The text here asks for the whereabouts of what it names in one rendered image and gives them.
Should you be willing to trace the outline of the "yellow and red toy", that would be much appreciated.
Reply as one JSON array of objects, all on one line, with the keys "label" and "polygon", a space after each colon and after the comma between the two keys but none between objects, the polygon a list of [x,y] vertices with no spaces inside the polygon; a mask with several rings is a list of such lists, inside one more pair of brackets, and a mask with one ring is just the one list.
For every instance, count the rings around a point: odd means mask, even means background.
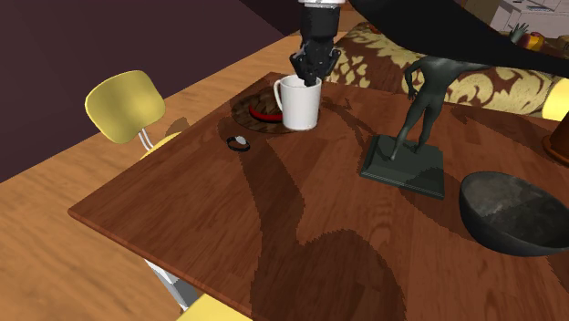
[{"label": "yellow and red toy", "polygon": [[522,45],[532,51],[540,51],[544,42],[544,36],[538,32],[532,32],[523,36]]}]

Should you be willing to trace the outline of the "green hand figure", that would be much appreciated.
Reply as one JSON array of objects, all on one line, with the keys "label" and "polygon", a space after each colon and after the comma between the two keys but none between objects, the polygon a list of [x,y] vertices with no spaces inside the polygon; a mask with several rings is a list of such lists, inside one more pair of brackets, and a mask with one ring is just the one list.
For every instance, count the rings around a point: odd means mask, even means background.
[{"label": "green hand figure", "polygon": [[528,27],[529,25],[525,23],[522,23],[521,25],[516,24],[513,30],[509,33],[510,40],[514,44],[517,44],[519,40],[522,38],[522,36],[526,33]]}]

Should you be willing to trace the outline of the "dark grey bowl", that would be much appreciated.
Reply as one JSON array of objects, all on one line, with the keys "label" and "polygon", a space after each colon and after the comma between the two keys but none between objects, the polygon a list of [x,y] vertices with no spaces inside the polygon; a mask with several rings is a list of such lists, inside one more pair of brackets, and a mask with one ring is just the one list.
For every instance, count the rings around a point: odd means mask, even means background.
[{"label": "dark grey bowl", "polygon": [[460,217],[481,245],[501,254],[543,256],[569,251],[569,208],[515,176],[478,171],[460,184]]}]

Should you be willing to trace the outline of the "white mug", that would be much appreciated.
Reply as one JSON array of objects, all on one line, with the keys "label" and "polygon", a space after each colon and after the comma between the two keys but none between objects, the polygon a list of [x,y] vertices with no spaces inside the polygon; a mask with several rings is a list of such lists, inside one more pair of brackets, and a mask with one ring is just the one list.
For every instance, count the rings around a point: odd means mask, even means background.
[{"label": "white mug", "polygon": [[277,107],[283,124],[291,130],[310,130],[316,126],[321,99],[322,80],[307,87],[297,75],[278,79],[273,85]]}]

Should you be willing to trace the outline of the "brown and yellow patterned rug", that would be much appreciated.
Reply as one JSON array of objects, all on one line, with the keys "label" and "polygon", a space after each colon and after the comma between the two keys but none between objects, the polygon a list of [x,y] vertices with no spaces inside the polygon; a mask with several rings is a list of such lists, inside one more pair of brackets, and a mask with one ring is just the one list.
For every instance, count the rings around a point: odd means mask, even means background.
[{"label": "brown and yellow patterned rug", "polygon": [[[399,47],[372,25],[360,23],[336,43],[341,51],[329,82],[406,94],[404,69],[421,54]],[[561,77],[509,67],[461,74],[445,96],[448,103],[542,117],[543,104]]]}]

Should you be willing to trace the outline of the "round wooden plate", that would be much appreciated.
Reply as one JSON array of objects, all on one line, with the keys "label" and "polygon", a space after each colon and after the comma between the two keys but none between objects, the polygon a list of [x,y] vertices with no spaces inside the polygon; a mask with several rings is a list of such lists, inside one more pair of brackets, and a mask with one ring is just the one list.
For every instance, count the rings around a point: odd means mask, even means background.
[{"label": "round wooden plate", "polygon": [[230,102],[233,119],[240,125],[254,131],[269,134],[285,134],[291,130],[284,126],[283,122],[267,123],[254,119],[248,107],[252,105],[255,110],[263,114],[282,114],[278,108],[273,88],[265,87],[251,95],[242,98],[233,98]]}]

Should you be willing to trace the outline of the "black wristwatch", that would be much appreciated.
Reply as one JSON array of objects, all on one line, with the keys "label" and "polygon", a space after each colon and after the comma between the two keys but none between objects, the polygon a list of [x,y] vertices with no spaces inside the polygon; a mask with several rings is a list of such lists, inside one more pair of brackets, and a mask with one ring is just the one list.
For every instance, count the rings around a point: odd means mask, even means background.
[{"label": "black wristwatch", "polygon": [[226,140],[226,144],[230,150],[245,152],[251,148],[249,141],[243,136],[231,136]]}]

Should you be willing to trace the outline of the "red curved band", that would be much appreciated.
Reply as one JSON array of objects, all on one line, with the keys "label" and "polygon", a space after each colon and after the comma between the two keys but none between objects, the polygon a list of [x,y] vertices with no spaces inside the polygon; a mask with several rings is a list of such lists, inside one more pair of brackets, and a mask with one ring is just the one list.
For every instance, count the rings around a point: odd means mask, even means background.
[{"label": "red curved band", "polygon": [[262,122],[278,123],[278,122],[281,122],[283,120],[282,114],[263,114],[263,113],[260,113],[257,110],[255,110],[252,105],[250,105],[248,107],[248,110],[249,110],[249,114],[254,119],[257,119],[257,120],[262,121]]}]

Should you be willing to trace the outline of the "brown round base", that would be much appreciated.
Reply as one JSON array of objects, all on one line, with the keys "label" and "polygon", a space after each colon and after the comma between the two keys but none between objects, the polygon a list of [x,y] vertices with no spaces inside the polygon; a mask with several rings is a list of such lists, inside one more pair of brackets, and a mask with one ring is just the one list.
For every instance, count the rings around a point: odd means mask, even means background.
[{"label": "brown round base", "polygon": [[543,137],[542,146],[550,159],[569,168],[569,112],[550,135]]}]

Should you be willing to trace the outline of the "white cabinet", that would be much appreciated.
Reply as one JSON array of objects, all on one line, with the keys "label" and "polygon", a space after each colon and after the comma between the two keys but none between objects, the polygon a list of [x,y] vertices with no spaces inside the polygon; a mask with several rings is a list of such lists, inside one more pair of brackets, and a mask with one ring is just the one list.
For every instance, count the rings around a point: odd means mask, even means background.
[{"label": "white cabinet", "polygon": [[569,0],[501,0],[490,27],[511,31],[516,24],[549,38],[569,35]]}]

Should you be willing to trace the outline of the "dark figure statue on base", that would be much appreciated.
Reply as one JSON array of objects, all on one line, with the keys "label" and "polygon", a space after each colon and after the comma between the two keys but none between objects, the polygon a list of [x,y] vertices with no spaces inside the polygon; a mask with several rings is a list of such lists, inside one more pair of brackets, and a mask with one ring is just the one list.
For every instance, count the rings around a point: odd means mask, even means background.
[{"label": "dark figure statue on base", "polygon": [[422,57],[404,71],[412,101],[397,137],[372,138],[360,175],[411,192],[442,200],[442,151],[427,143],[441,113],[448,86],[464,72],[487,65],[444,57]]}]

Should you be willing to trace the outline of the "brown wooden table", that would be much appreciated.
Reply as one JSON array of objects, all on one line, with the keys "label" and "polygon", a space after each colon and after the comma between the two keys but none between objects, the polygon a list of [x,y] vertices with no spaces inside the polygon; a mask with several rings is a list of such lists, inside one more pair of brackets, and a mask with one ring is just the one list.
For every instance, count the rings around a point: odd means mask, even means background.
[{"label": "brown wooden table", "polygon": [[[408,104],[328,83],[316,128],[284,135],[250,131],[222,105],[69,212],[254,321],[569,321],[569,254],[495,253],[459,212],[475,171],[569,205],[569,168],[541,146],[554,123],[446,105],[430,138],[444,157],[436,200],[358,174]],[[251,148],[230,150],[231,136]]]}]

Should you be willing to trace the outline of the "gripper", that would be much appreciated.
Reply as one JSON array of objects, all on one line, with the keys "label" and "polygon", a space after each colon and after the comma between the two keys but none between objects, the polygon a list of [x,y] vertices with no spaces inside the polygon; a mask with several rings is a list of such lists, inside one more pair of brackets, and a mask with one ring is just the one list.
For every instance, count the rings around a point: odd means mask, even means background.
[{"label": "gripper", "polygon": [[[296,75],[312,87],[316,79],[329,77],[341,51],[332,48],[340,17],[338,6],[304,6],[301,11],[301,48],[289,57]],[[321,61],[321,52],[329,53]]]}]

